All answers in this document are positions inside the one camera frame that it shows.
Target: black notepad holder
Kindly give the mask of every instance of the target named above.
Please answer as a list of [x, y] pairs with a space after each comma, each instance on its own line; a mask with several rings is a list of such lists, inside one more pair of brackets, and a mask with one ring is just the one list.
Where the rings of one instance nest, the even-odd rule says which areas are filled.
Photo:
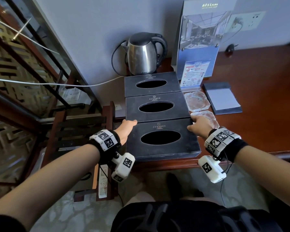
[[229, 82], [217, 82], [217, 83], [204, 83], [203, 88], [206, 94], [207, 99], [209, 100], [211, 107], [213, 109], [213, 113], [215, 115], [222, 115], [222, 114], [232, 114], [232, 113], [241, 113], [243, 112], [242, 107], [234, 107], [234, 108], [228, 108], [228, 109], [222, 109], [222, 110], [216, 110], [211, 98], [209, 97], [207, 91], [213, 90], [213, 89], [231, 89], [231, 85]]

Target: hand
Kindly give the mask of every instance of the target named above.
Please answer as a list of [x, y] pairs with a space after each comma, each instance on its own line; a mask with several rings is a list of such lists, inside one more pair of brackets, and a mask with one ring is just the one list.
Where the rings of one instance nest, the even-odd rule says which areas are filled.
[[213, 129], [210, 120], [205, 116], [191, 116], [191, 119], [195, 124], [188, 125], [187, 129], [206, 140], [209, 132]]
[[120, 137], [120, 143], [122, 145], [126, 143], [128, 135], [131, 133], [133, 126], [135, 126], [137, 123], [137, 120], [123, 120], [122, 124], [118, 127], [118, 129], [114, 130]]

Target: wall outlet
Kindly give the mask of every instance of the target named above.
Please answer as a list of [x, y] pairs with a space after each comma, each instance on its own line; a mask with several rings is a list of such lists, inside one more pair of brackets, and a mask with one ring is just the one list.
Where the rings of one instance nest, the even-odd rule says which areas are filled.
[[117, 111], [117, 110], [121, 110], [122, 108], [121, 108], [121, 105], [120, 104], [115, 104], [115, 111]]
[[265, 11], [244, 14], [233, 14], [229, 19], [227, 27], [225, 28], [225, 33], [255, 29], [261, 22], [264, 15]]

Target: notepad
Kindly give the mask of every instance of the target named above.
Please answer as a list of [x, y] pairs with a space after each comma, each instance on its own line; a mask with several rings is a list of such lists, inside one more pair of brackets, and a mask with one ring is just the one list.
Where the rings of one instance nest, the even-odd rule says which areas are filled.
[[207, 90], [207, 94], [217, 111], [241, 106], [230, 89]]

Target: wooden desk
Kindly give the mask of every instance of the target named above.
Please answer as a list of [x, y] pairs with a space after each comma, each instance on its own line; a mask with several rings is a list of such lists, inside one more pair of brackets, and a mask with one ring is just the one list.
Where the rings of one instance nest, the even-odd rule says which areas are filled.
[[[170, 63], [166, 59], [158, 72], [171, 71]], [[220, 52], [213, 76], [203, 82], [223, 81], [230, 83], [243, 113], [216, 115], [219, 125], [260, 150], [290, 158], [290, 46], [238, 50], [231, 58]], [[208, 154], [198, 140], [202, 152], [196, 158], [135, 163], [133, 171], [198, 167], [198, 159]]]

